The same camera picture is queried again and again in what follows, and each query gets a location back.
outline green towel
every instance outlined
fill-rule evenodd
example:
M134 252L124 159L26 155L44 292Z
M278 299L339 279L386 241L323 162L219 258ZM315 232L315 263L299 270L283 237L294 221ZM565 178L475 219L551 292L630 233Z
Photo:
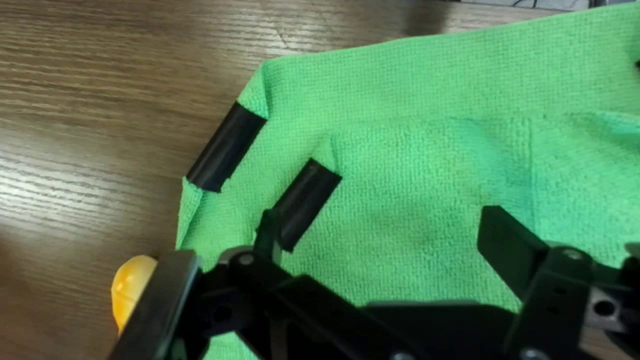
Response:
M285 267L356 303L517 307L476 252L484 203L614 265L640 233L638 59L640 3L271 59L239 97L266 126L220 193L184 179L179 247L208 270L250 244L316 158L345 179Z

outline wood grain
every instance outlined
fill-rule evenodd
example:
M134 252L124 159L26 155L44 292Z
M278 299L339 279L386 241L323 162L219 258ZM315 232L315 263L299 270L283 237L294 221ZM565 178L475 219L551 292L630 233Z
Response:
M540 10L421 0L0 0L0 357L104 357L110 279L268 58Z

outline yellow object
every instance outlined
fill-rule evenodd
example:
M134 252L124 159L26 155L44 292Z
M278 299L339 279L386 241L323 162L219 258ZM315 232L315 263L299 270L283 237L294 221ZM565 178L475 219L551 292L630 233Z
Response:
M112 282L112 312L118 334L123 334L128 317L133 315L148 279L157 270L157 263L159 261L150 256L134 256L118 267Z

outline green microfiber cloth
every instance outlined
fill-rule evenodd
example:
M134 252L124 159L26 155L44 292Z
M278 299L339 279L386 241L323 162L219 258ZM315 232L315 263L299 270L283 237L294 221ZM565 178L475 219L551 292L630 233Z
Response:
M208 270L250 244L316 158L345 179L285 267L356 303L517 307L475 246L484 203L607 263L640 232L638 58L640 3L629 3L271 59L239 97L266 126L220 193L184 182L179 247Z

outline wooden table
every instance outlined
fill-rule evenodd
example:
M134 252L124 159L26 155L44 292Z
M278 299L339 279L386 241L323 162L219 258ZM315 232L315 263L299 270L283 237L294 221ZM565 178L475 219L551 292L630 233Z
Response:
M268 58L540 10L424 0L0 0L0 357L104 357L110 282Z

